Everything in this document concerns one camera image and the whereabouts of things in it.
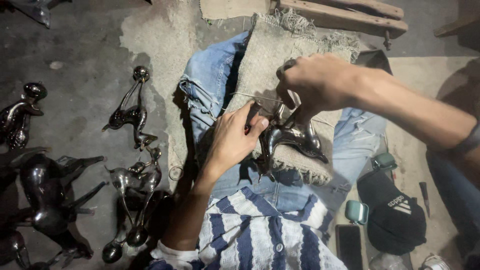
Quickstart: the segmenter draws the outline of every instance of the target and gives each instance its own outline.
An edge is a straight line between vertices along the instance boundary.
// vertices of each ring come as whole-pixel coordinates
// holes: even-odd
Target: black cap
[[[427,242],[423,209],[400,192],[384,172],[373,172],[358,181],[360,199],[370,214],[367,235],[377,250],[402,255]]]

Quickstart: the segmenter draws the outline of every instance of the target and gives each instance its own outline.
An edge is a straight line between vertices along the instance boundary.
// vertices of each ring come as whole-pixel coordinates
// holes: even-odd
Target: black phone
[[[336,256],[348,270],[363,270],[360,227],[355,224],[337,225]]]

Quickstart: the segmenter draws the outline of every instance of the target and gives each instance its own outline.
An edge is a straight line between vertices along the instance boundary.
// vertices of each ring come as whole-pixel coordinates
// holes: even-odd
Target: metal ring
[[[181,170],[180,176],[177,177],[177,178],[173,178],[173,177],[172,177],[172,171],[173,171],[174,169],[180,169],[180,170]],[[173,166],[173,167],[171,167],[170,170],[168,171],[168,177],[170,177],[170,179],[173,180],[173,181],[178,181],[180,178],[182,178],[182,176],[183,176],[183,168],[182,168],[181,166]]]

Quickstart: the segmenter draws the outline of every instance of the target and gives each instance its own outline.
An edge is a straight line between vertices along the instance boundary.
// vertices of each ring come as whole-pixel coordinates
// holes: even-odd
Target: person
[[[247,35],[195,53],[180,79],[180,88],[188,95],[195,146],[212,126],[214,139],[192,189],[151,252],[149,269],[346,269],[325,245],[327,227],[378,149],[385,119],[431,149],[455,156],[465,175],[478,175],[475,117],[416,94],[384,71],[355,66],[331,54],[314,54],[298,57],[277,91],[289,108],[294,103],[287,89],[296,92],[306,118],[322,110],[343,109],[335,126],[333,180],[316,187],[286,171],[276,172],[276,182],[250,183],[241,177],[240,167],[246,163],[249,177],[258,178],[251,161],[244,158],[268,120],[256,115],[245,135],[251,102],[219,116],[235,89]],[[479,178],[472,179],[480,185]]]

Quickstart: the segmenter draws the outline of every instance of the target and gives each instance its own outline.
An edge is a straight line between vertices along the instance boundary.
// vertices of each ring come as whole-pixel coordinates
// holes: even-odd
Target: ripped jeans
[[[180,88],[188,96],[193,137],[198,142],[235,91],[238,67],[245,53],[248,32],[196,52],[188,61]],[[309,195],[316,194],[331,217],[345,200],[366,162],[376,152],[385,132],[386,120],[373,113],[345,108],[335,126],[333,142],[334,177],[326,185],[304,184],[295,170],[275,172],[277,181],[266,176],[258,182],[252,161],[237,164],[217,181],[212,198],[221,199],[247,186],[280,212],[303,209]]]

